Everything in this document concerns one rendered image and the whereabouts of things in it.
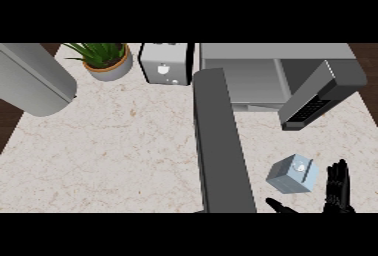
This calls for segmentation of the pale blue milk carton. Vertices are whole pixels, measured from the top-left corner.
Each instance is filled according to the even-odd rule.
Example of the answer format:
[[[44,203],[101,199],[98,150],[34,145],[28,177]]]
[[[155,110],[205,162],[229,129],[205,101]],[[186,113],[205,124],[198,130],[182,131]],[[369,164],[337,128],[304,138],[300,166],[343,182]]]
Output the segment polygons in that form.
[[[266,182],[282,194],[307,193],[313,190],[318,174],[315,161],[294,154],[273,164]]]

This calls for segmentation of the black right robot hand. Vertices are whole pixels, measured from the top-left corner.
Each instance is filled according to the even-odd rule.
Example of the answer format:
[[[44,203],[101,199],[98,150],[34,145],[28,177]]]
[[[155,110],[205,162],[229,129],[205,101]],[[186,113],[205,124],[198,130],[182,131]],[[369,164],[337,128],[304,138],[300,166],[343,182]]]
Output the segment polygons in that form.
[[[325,213],[355,213],[350,205],[350,175],[344,159],[326,167]]]

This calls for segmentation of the grey microwave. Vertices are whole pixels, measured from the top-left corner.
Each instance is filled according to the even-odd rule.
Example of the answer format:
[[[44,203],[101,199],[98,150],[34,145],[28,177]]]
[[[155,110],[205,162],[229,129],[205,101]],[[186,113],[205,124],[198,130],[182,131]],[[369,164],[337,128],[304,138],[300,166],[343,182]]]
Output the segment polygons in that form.
[[[301,130],[368,84],[346,43],[202,43],[199,67],[220,68],[236,112],[275,112]]]

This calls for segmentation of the green plant in grey pot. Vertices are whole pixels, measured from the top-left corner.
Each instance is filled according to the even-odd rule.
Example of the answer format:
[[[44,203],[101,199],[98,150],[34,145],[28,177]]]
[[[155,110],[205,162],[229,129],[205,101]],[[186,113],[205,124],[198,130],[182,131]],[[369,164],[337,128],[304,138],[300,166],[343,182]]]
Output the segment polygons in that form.
[[[83,62],[90,75],[102,82],[124,77],[133,67],[133,54],[126,43],[65,43],[81,57],[70,60]]]

